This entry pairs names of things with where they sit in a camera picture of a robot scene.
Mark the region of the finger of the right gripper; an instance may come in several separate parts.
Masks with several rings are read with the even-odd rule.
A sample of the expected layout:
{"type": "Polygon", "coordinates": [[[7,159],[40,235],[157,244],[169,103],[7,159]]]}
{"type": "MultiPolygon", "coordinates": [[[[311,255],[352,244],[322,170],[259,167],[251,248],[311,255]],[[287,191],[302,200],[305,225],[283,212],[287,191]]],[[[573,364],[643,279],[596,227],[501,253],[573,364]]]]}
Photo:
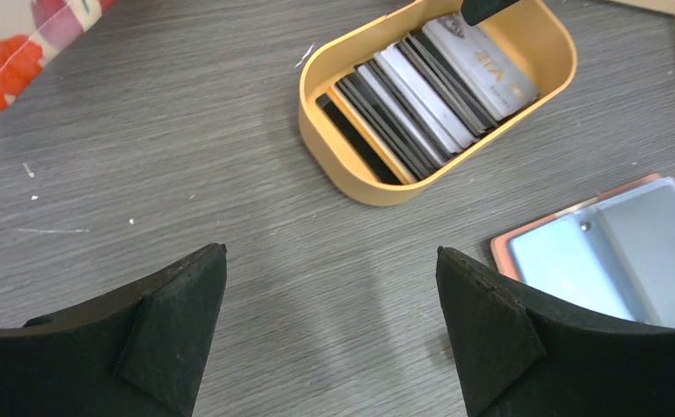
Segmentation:
{"type": "Polygon", "coordinates": [[[475,26],[502,10],[516,4],[519,0],[464,0],[460,13],[467,24],[475,26]]]}

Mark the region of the tan oval card tray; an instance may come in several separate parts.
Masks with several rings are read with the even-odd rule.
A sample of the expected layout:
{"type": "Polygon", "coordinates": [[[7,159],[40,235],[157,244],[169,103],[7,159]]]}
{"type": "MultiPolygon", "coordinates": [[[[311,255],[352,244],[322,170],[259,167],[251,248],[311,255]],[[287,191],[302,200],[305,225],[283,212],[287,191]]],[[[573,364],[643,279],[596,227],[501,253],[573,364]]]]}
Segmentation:
{"type": "Polygon", "coordinates": [[[541,1],[481,23],[472,1],[414,1],[320,47],[299,85],[301,138],[350,198],[418,195],[572,80],[577,52],[541,1]]]}

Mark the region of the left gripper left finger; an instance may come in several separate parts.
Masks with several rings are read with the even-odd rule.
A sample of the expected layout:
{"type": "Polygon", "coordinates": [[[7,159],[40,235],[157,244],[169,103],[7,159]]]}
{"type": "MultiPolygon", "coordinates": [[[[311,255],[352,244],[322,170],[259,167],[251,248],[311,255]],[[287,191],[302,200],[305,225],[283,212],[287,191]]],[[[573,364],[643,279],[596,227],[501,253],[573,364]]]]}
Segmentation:
{"type": "Polygon", "coordinates": [[[0,328],[0,416],[190,416],[227,282],[211,243],[20,328],[0,328]]]}

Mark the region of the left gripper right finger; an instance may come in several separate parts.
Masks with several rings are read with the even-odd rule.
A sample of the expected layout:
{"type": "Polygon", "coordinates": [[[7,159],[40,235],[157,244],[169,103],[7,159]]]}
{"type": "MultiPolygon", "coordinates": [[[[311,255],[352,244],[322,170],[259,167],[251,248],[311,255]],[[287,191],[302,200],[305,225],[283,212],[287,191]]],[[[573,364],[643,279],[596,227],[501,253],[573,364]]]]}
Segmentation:
{"type": "Polygon", "coordinates": [[[675,416],[675,329],[576,306],[439,248],[436,281],[471,416],[675,416]]]}

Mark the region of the silver white credit card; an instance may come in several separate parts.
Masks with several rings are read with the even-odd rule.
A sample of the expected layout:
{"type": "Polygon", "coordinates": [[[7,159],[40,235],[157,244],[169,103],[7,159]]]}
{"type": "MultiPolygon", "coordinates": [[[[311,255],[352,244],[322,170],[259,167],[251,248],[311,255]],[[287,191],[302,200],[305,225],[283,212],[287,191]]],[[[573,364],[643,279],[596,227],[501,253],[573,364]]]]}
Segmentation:
{"type": "Polygon", "coordinates": [[[495,120],[516,114],[539,97],[536,84],[480,27],[469,25],[460,12],[425,23],[421,32],[495,120]]]}

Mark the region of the pink leather card holder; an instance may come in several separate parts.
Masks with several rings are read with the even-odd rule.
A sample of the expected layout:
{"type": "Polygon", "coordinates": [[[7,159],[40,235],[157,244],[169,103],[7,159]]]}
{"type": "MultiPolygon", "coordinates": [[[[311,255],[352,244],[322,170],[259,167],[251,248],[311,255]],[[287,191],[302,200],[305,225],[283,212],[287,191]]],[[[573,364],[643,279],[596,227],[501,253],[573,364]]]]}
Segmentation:
{"type": "Polygon", "coordinates": [[[653,173],[490,241],[497,269],[516,281],[582,308],[635,321],[613,280],[618,263],[592,207],[661,176],[653,173]]]}

